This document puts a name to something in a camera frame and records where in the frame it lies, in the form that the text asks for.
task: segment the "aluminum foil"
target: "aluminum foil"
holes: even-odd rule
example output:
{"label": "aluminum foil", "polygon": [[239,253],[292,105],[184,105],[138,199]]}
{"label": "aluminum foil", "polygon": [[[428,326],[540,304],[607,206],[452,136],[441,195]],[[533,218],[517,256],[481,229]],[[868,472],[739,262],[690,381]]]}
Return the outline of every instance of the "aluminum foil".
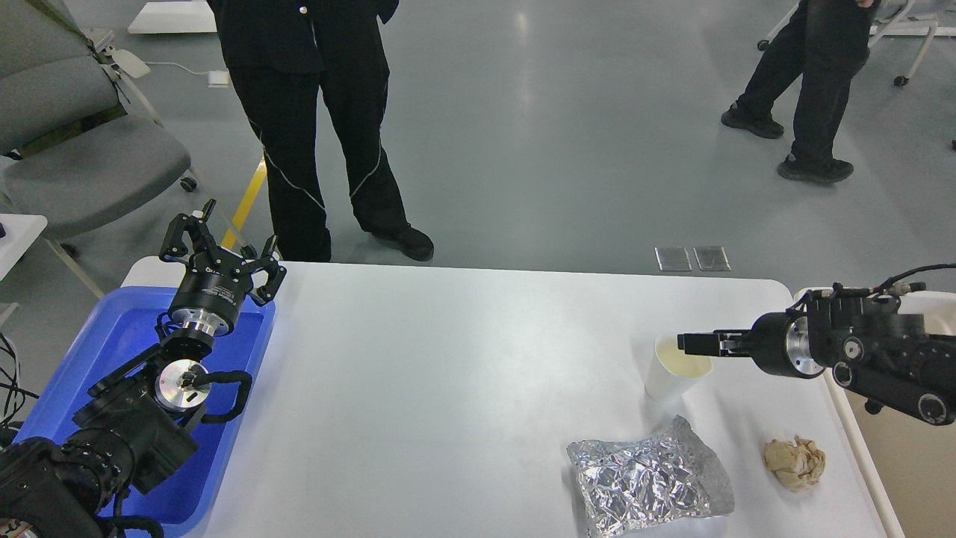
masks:
{"label": "aluminum foil", "polygon": [[612,538],[684,517],[733,511],[727,471],[682,416],[637,442],[568,445],[588,514],[588,536]]}

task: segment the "gray chair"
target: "gray chair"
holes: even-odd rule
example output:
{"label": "gray chair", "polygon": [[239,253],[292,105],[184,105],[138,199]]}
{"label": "gray chair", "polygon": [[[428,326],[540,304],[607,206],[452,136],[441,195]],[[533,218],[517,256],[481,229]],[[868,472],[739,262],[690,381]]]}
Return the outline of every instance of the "gray chair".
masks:
{"label": "gray chair", "polygon": [[[923,32],[926,32],[923,46],[916,54],[916,59],[910,64],[909,71],[906,75],[899,75],[893,79],[895,86],[905,86],[916,74],[916,69],[920,67],[920,62],[923,61],[923,57],[929,49],[929,43],[932,42],[940,26],[939,12],[952,3],[953,0],[883,0],[880,3],[880,8],[877,10],[874,20],[874,28],[871,31],[873,36],[870,37],[868,43],[871,48],[881,37],[888,34],[917,32],[922,35]],[[790,17],[793,16],[795,11],[796,5],[780,19],[780,22],[770,30],[765,38],[757,42],[757,50],[767,49],[777,33],[790,21]]]}
{"label": "gray chair", "polygon": [[[129,82],[98,61],[61,0],[3,0],[0,50],[0,155],[115,110],[116,85]],[[60,241],[131,213],[187,171],[198,176],[158,118],[122,115],[0,169],[0,198],[16,213],[46,216],[43,238],[102,297]]]}

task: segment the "white paper cup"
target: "white paper cup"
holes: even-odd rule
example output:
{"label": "white paper cup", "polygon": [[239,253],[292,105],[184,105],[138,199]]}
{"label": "white paper cup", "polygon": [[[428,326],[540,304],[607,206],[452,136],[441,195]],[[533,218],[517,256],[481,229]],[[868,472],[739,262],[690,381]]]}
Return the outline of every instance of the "white paper cup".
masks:
{"label": "white paper cup", "polygon": [[710,357],[686,355],[677,348],[677,334],[667,333],[654,341],[654,358],[644,377],[647,395],[659,403],[673,401],[713,370]]}

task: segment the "black jacket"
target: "black jacket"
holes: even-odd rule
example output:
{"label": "black jacket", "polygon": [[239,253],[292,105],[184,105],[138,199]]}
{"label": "black jacket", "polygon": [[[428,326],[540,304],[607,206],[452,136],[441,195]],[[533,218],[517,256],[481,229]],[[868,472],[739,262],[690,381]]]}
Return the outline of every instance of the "black jacket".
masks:
{"label": "black jacket", "polygon": [[313,21],[334,11],[368,10],[388,22],[399,0],[207,0],[227,67],[269,66],[284,73],[317,73],[322,59]]}

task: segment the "yellow floor line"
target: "yellow floor line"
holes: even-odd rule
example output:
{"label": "yellow floor line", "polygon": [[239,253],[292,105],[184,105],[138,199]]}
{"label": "yellow floor line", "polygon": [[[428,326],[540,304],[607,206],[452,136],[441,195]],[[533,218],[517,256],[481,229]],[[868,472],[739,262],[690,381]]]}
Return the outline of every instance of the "yellow floor line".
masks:
{"label": "yellow floor line", "polygon": [[[249,217],[249,211],[252,209],[252,203],[255,202],[255,198],[259,195],[259,190],[262,188],[262,182],[266,179],[266,160],[263,159],[259,161],[259,166],[255,168],[255,173],[252,175],[252,179],[249,181],[249,186],[246,188],[246,193],[242,197],[242,201],[239,202],[239,207],[236,209],[236,213],[232,216],[232,226],[236,227],[236,230],[242,232],[242,227],[246,224],[246,218]],[[236,243],[236,235],[232,230],[226,231],[226,236],[223,237],[223,242],[221,245],[223,248],[232,249]]]}

